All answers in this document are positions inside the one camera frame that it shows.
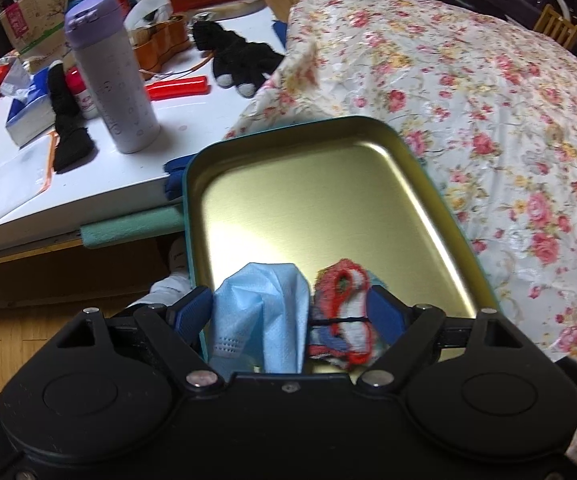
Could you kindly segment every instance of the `tissue box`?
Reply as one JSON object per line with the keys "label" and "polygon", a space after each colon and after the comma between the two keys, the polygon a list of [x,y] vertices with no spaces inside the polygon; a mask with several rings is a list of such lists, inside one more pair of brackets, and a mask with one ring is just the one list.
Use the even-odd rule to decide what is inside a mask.
{"label": "tissue box", "polygon": [[18,146],[23,146],[55,123],[48,95],[48,69],[33,76],[26,103],[13,99],[6,119],[6,130]]}

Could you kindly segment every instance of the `thermos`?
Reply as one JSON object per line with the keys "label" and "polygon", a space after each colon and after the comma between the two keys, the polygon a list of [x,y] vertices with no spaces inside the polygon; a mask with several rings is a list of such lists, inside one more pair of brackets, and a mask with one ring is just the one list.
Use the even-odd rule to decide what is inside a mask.
{"label": "thermos", "polygon": [[155,140],[160,125],[123,21],[118,0],[85,0],[67,12],[64,28],[115,145],[122,153],[134,153]]}

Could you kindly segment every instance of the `blue gripper pad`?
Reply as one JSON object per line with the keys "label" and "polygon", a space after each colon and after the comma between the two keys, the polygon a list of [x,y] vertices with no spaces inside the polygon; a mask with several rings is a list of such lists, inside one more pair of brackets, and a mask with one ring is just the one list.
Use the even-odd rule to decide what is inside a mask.
{"label": "blue gripper pad", "polygon": [[387,345],[397,341],[413,322],[411,308],[380,285],[369,289],[367,317]]}
{"label": "blue gripper pad", "polygon": [[213,313],[213,293],[207,286],[197,286],[166,311],[166,322],[184,342],[197,341]]}

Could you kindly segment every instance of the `white sock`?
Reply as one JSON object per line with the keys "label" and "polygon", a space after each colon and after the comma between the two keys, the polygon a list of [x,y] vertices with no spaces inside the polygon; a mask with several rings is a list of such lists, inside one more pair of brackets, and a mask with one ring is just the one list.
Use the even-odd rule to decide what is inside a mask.
{"label": "white sock", "polygon": [[147,295],[134,301],[129,306],[138,303],[161,303],[166,306],[171,306],[180,301],[193,289],[187,270],[188,263],[184,235],[177,238],[171,245],[171,250],[169,250],[169,269],[171,269],[169,276],[159,282],[153,283]]}
{"label": "white sock", "polygon": [[137,303],[161,303],[166,306],[171,306],[180,301],[192,289],[193,287],[190,285],[188,271],[180,269],[174,270],[170,276],[160,280],[159,282],[153,283],[150,292],[131,305]]}

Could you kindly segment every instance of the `floral bedspread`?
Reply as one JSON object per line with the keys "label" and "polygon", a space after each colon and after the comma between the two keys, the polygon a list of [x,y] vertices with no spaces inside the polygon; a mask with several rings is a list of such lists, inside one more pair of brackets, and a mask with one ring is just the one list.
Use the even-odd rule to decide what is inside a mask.
{"label": "floral bedspread", "polygon": [[302,0],[287,55],[227,137],[388,123],[443,193],[504,314],[577,358],[577,59],[434,0]]}

